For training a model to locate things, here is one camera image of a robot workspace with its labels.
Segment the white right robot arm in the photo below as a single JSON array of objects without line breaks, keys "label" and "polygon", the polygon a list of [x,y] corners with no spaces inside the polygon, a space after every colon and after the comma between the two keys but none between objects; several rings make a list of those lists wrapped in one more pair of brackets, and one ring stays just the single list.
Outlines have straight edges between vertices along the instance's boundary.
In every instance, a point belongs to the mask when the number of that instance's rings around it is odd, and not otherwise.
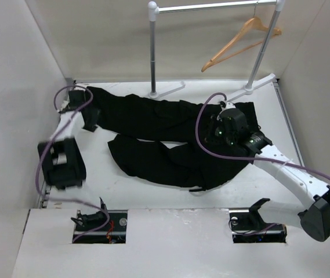
[{"label": "white right robot arm", "polygon": [[255,229],[262,229],[269,222],[302,228],[312,239],[324,242],[330,237],[330,180],[328,177],[292,163],[260,131],[248,124],[246,115],[238,108],[226,108],[211,116],[206,142],[215,140],[241,156],[222,157],[226,160],[245,161],[265,171],[286,187],[300,201],[300,206],[275,204],[268,206],[262,199],[248,214],[248,222]]}]

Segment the black trousers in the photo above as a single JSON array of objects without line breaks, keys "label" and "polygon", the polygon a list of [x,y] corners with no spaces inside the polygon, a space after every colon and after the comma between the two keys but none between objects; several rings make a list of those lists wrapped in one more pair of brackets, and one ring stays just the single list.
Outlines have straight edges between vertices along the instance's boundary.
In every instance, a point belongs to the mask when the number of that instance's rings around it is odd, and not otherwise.
[{"label": "black trousers", "polygon": [[111,156],[131,177],[198,192],[229,182],[248,164],[216,158],[197,144],[196,130],[202,145],[211,152],[247,156],[241,147],[205,141],[211,117],[220,112],[219,105],[207,105],[197,125],[200,104],[158,101],[134,94],[115,96],[98,87],[90,87],[90,91],[92,107],[100,110],[97,124],[116,133],[108,142]]}]

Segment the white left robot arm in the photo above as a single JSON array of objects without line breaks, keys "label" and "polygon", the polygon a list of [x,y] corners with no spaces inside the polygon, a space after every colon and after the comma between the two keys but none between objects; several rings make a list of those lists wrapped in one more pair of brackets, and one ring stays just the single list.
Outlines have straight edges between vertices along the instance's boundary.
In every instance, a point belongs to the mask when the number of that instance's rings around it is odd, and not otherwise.
[{"label": "white left robot arm", "polygon": [[82,188],[87,172],[76,140],[77,134],[96,124],[97,109],[91,108],[93,93],[80,85],[62,87],[54,96],[54,108],[60,115],[56,130],[46,141],[38,143],[39,162],[35,172],[35,189],[41,198],[43,176],[47,186],[65,191]]}]

